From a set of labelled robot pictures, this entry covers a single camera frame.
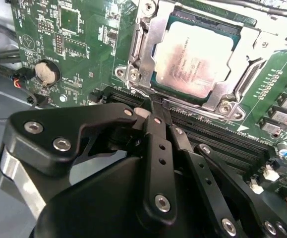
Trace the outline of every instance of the cpu socket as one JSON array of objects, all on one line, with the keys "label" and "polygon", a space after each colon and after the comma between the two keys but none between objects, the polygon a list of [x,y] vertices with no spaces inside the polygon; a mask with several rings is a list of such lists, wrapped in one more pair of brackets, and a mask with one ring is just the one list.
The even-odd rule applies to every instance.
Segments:
[{"label": "cpu socket", "polygon": [[157,93],[175,108],[243,120],[240,103],[272,54],[287,50],[287,28],[264,29],[259,23],[270,26],[268,15],[187,2],[140,0],[128,65],[115,74],[129,89],[145,97]]}]

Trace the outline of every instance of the connector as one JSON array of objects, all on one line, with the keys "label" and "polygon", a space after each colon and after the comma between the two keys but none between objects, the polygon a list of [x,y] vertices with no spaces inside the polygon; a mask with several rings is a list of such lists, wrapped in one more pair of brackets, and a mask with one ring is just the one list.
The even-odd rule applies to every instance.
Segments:
[{"label": "connector", "polygon": [[266,169],[263,172],[263,177],[267,180],[275,182],[280,178],[280,175],[275,172],[270,165],[266,165]]},{"label": "connector", "polygon": [[259,186],[257,183],[257,180],[255,180],[255,179],[251,179],[251,183],[249,184],[249,187],[256,194],[261,194],[264,191],[263,187]]},{"label": "connector", "polygon": [[23,67],[15,71],[10,78],[12,81],[19,79],[20,82],[24,82],[34,77],[35,77],[35,71],[33,69]]}]

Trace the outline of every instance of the white connector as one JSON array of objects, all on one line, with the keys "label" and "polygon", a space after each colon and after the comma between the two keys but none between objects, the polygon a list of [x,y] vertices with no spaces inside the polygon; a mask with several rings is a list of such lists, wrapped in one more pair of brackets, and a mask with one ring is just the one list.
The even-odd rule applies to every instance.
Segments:
[{"label": "white connector", "polygon": [[251,183],[249,184],[249,187],[256,194],[261,194],[264,191],[263,187],[259,186],[255,179],[251,180]]},{"label": "white connector", "polygon": [[280,175],[275,172],[270,165],[266,165],[266,169],[263,172],[263,177],[267,180],[275,182],[280,178]]}]

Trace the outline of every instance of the green circuit board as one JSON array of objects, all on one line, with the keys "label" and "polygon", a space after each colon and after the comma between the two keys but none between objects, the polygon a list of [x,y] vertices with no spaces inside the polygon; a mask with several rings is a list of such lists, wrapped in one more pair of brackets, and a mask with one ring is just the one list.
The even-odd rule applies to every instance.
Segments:
[{"label": "green circuit board", "polygon": [[[137,15],[138,0],[19,0],[12,6],[24,67],[40,60],[55,62],[60,81],[43,87],[38,79],[26,82],[30,91],[45,95],[55,107],[89,105],[94,89],[112,86],[127,90],[115,69],[127,65]],[[256,20],[196,0],[181,3],[229,20],[254,26]],[[274,136],[261,129],[261,119],[287,93],[287,51],[274,53],[241,102],[243,121],[223,121],[196,116],[243,136],[275,145],[287,142],[287,127]]]},{"label": "green circuit board", "polygon": [[57,85],[27,82],[28,89],[48,96],[51,105],[83,106],[95,88],[125,89],[113,71],[127,62],[136,16],[132,1],[20,0],[12,11],[23,65],[34,68],[43,59],[59,65]]}]

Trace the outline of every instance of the red wire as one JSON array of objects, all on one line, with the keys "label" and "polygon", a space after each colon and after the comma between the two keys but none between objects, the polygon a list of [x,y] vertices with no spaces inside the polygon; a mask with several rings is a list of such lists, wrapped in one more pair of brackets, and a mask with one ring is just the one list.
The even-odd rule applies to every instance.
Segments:
[{"label": "red wire", "polygon": [[19,84],[19,79],[14,80],[13,84],[16,88],[21,88],[21,86]]}]

